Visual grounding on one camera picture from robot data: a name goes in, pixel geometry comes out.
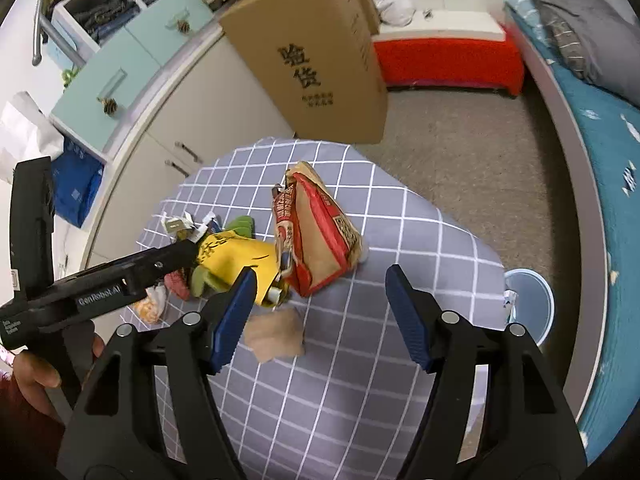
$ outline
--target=human hand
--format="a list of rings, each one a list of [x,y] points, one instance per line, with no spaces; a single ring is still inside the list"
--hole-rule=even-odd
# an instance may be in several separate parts
[[[92,351],[96,358],[104,351],[104,341],[97,334],[94,334]],[[56,410],[44,390],[60,386],[60,374],[53,366],[25,350],[14,359],[14,378],[24,400],[40,413],[57,418]]]

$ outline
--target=gray carpet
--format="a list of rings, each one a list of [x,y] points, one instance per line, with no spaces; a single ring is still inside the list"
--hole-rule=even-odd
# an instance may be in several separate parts
[[[554,292],[544,353],[564,382],[580,305],[580,243],[558,134],[535,83],[509,98],[493,91],[392,92],[381,144],[370,160],[432,201]]]

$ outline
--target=metal railing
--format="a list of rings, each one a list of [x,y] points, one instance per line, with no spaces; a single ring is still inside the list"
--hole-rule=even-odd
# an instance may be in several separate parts
[[[42,32],[49,36],[49,39],[53,41],[59,49],[67,56],[71,62],[78,68],[82,68],[85,65],[84,59],[80,57],[78,51],[76,51],[71,45],[69,45],[65,38],[58,32],[58,30],[51,24],[51,22],[44,15],[42,6],[44,0],[38,0],[36,3],[36,14],[33,18],[33,59],[31,63],[33,66],[38,66],[42,61],[41,44]]]

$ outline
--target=white paper bag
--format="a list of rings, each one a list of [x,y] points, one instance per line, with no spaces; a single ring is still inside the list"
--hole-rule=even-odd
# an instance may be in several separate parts
[[[14,181],[18,162],[59,156],[65,138],[49,123],[27,92],[18,92],[4,105],[0,116],[0,178]]]

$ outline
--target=gray pillow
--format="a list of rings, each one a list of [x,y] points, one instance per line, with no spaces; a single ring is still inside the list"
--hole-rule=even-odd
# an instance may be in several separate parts
[[[580,38],[551,6],[540,6],[540,19],[548,30],[549,41],[556,47],[565,65],[580,79],[584,79],[584,49]]]
[[[586,82],[640,107],[640,28],[623,20],[605,0],[534,1],[574,73],[581,70]]]

